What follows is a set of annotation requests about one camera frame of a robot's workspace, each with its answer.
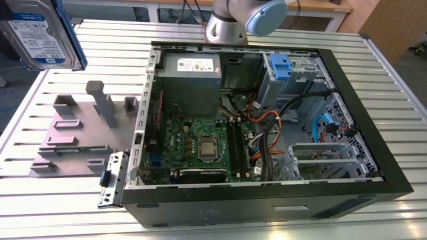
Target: motherboard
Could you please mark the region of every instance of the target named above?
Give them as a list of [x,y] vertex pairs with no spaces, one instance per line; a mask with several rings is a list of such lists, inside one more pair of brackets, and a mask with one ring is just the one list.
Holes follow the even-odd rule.
[[168,119],[163,153],[148,153],[144,183],[251,182],[254,124],[224,119]]

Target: floor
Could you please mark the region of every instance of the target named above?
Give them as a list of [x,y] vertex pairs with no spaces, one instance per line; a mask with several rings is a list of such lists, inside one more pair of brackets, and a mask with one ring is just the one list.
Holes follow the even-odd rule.
[[415,55],[414,50],[410,49],[394,65],[394,69],[427,107],[427,52]]
[[[136,20],[147,22],[148,14],[146,9],[135,8],[134,10]],[[160,21],[175,23],[180,15],[180,12],[168,12],[163,9],[160,10]],[[206,11],[203,12],[203,16],[206,19],[210,19],[211,13]],[[198,24],[190,10],[184,11],[182,19],[186,24]],[[0,76],[8,82],[8,85],[0,88],[0,134],[37,77],[37,72],[35,71],[28,71],[24,68],[12,68],[19,66],[21,66],[19,61],[8,60],[0,54]],[[427,106],[427,53],[415,55],[414,50],[410,49],[394,67],[420,102]]]

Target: power supply label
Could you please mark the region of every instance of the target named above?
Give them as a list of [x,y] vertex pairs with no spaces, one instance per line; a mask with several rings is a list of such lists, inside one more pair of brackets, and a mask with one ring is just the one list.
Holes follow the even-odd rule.
[[180,58],[178,59],[179,72],[214,72],[214,59]]
[[49,35],[45,17],[36,13],[13,12],[13,20],[8,21],[29,56],[44,64],[61,64],[65,61],[59,42]]

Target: hard drive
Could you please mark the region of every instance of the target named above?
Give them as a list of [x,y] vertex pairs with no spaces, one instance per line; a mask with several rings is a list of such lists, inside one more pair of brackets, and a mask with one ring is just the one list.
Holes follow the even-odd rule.
[[32,70],[88,65],[60,0],[0,0],[0,30]]

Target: metal rail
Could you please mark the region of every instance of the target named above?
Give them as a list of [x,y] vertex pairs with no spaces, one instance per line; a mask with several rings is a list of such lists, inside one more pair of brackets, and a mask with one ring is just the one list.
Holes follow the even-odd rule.
[[1,137],[0,238],[427,238],[426,109],[374,44],[356,34],[278,30],[268,37],[248,36],[248,42],[332,50],[412,184],[415,192],[407,196],[339,219],[144,229],[124,209],[97,209],[97,177],[28,178],[55,114],[51,105],[56,95],[71,93],[76,101],[92,101],[85,84],[103,80],[112,100],[139,96],[151,41],[204,41],[203,28],[196,25],[84,20],[75,31],[88,59],[87,70],[49,70],[39,76]]

